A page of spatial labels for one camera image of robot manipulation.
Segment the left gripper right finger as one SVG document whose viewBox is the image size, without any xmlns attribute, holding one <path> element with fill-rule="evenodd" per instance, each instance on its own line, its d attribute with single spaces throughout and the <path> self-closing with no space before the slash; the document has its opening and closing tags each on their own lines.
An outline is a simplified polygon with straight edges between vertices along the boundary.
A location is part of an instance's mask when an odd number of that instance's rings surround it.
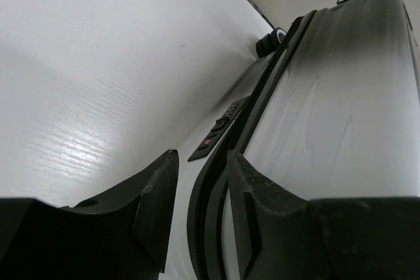
<svg viewBox="0 0 420 280">
<path fill-rule="evenodd" d="M 314 279 L 315 227 L 308 203 L 257 171 L 238 151 L 227 157 L 242 279 Z"/>
</svg>

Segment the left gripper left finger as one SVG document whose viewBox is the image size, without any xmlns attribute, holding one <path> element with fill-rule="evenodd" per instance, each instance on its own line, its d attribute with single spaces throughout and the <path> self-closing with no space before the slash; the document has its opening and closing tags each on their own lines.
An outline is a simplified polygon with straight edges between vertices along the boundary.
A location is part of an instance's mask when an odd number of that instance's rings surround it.
<svg viewBox="0 0 420 280">
<path fill-rule="evenodd" d="M 86 199 L 71 212 L 82 223 L 94 278 L 157 279 L 164 273 L 179 178 L 177 150 Z"/>
</svg>

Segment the black white space-print suitcase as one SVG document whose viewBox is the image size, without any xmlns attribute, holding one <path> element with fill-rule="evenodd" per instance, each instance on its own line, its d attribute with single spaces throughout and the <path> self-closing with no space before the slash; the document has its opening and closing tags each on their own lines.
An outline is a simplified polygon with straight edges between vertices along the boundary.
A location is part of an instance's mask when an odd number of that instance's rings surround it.
<svg viewBox="0 0 420 280">
<path fill-rule="evenodd" d="M 419 278 L 419 45 L 404 0 L 278 30 L 179 148 L 162 279 L 242 279 L 227 157 L 305 200 L 314 279 Z"/>
</svg>

